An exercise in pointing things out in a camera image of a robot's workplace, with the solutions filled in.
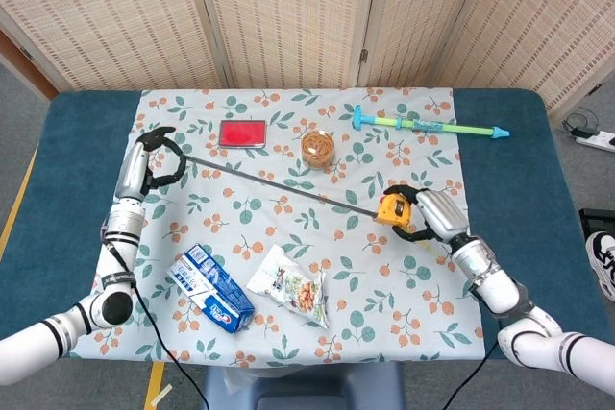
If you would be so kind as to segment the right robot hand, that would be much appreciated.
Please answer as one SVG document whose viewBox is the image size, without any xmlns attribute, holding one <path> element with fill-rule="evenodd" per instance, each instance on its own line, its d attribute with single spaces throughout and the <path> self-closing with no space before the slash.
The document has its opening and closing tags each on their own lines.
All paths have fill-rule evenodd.
<svg viewBox="0 0 615 410">
<path fill-rule="evenodd" d="M 396 184 L 385 189 L 383 194 L 404 196 L 411 205 L 418 208 L 424 219 L 426 227 L 423 230 L 408 232 L 397 226 L 393 228 L 393 231 L 405 241 L 435 239 L 455 246 L 456 241 L 471 240 L 466 216 L 444 192 Z"/>
</svg>

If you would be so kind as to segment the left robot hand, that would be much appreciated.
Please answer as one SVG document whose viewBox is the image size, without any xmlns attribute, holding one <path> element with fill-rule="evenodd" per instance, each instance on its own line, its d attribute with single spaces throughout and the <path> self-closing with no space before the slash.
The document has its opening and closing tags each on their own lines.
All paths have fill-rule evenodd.
<svg viewBox="0 0 615 410">
<path fill-rule="evenodd" d="M 185 174 L 186 158 L 179 145 L 167 135 L 174 127 L 157 127 L 142 134 L 127 154 L 120 168 L 114 189 L 114 198 L 143 201 L 151 189 L 159 189 L 179 181 Z M 155 177 L 149 167 L 149 156 L 160 147 L 169 148 L 178 158 L 179 164 L 173 174 Z"/>
</svg>

